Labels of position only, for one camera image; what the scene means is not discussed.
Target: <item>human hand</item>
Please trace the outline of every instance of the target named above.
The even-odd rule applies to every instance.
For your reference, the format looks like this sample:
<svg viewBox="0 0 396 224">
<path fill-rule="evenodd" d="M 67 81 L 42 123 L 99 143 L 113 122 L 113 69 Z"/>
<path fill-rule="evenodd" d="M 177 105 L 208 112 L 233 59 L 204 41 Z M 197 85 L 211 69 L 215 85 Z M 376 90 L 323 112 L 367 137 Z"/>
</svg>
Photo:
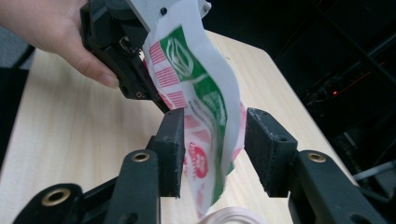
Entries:
<svg viewBox="0 0 396 224">
<path fill-rule="evenodd" d="M 82 75 L 117 88 L 116 75 L 82 46 L 79 9 L 88 0 L 0 0 L 0 25 L 59 54 Z"/>
</svg>

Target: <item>black bracket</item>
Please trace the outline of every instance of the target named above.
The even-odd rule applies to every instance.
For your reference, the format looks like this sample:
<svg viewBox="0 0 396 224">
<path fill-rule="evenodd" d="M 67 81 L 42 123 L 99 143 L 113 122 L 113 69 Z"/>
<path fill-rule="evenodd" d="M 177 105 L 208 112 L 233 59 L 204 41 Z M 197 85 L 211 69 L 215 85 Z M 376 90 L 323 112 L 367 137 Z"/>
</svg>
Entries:
<svg viewBox="0 0 396 224">
<path fill-rule="evenodd" d="M 80 14 L 84 47 L 117 75 L 123 95 L 151 100 L 163 113 L 169 111 L 139 57 L 148 32 L 127 2 L 91 0 Z"/>
<path fill-rule="evenodd" d="M 270 197 L 290 195 L 294 223 L 387 223 L 324 153 L 297 141 L 269 113 L 249 108 L 245 150 Z"/>
</svg>

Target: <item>red pattern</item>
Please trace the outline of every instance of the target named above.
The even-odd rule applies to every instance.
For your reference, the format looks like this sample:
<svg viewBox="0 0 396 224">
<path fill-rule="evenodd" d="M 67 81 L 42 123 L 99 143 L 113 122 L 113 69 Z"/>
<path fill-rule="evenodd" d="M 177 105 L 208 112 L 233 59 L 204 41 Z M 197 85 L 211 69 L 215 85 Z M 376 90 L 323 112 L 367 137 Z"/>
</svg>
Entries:
<svg viewBox="0 0 396 224">
<path fill-rule="evenodd" d="M 164 96 L 163 94 L 160 93 L 161 98 L 163 98 L 163 101 L 165 102 L 165 104 L 168 106 L 168 108 L 170 110 L 173 110 L 173 105 L 169 102 L 168 98 L 166 98 L 166 96 Z"/>
<path fill-rule="evenodd" d="M 204 201 L 204 189 L 205 189 L 205 183 L 201 185 L 201 187 L 197 190 L 197 203 L 199 207 L 202 207 L 202 202 Z"/>
<path fill-rule="evenodd" d="M 210 134 L 207 130 L 201 130 L 192 134 L 199 138 L 199 140 L 210 143 Z"/>
<path fill-rule="evenodd" d="M 157 78 L 162 88 L 179 83 L 177 74 L 172 67 L 167 67 L 161 71 L 155 72 L 155 77 Z"/>
<path fill-rule="evenodd" d="M 176 108 L 184 108 L 187 107 L 186 99 L 184 98 L 183 91 L 176 91 L 167 94 L 169 101 Z"/>
<path fill-rule="evenodd" d="M 192 129 L 200 126 L 201 123 L 194 118 L 192 115 L 184 116 L 184 128 L 185 129 Z"/>
<path fill-rule="evenodd" d="M 153 46 L 151 46 L 148 52 L 149 55 L 151 56 L 153 64 L 160 63 L 166 60 L 166 57 L 163 54 L 163 50 L 161 49 L 160 42 L 157 42 Z"/>
</svg>

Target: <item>table surface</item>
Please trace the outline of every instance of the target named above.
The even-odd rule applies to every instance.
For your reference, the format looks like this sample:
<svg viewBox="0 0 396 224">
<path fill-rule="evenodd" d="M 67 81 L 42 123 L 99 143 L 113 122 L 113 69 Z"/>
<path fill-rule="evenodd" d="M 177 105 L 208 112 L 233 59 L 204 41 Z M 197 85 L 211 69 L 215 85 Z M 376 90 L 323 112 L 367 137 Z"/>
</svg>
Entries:
<svg viewBox="0 0 396 224">
<path fill-rule="evenodd" d="M 271 113 L 298 140 L 299 150 L 327 153 L 347 174 L 267 53 L 208 35 L 235 71 L 245 106 Z M 145 148 L 162 118 L 154 103 L 125 99 L 119 90 L 80 75 L 59 56 L 37 50 L 2 167 L 1 223 L 11 223 L 51 185 L 76 183 L 87 191 L 115 177 L 124 156 Z M 225 192 L 209 213 L 240 206 L 267 223 L 291 223 L 287 199 L 268 198 L 245 151 L 234 164 Z M 186 178 L 181 198 L 162 198 L 161 203 L 163 223 L 197 222 Z"/>
</svg>

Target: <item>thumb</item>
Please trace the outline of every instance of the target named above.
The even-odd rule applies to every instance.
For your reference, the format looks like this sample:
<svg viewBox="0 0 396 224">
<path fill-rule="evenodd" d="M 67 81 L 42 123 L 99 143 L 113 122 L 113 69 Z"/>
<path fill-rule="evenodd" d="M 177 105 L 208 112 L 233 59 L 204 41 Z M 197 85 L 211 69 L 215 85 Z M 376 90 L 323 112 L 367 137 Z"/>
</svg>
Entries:
<svg viewBox="0 0 396 224">
<path fill-rule="evenodd" d="M 73 39 L 74 41 L 71 38 L 68 40 L 69 48 L 65 48 L 59 54 L 85 77 L 116 89 L 119 86 L 117 76 L 82 46 L 80 38 Z"/>
</svg>

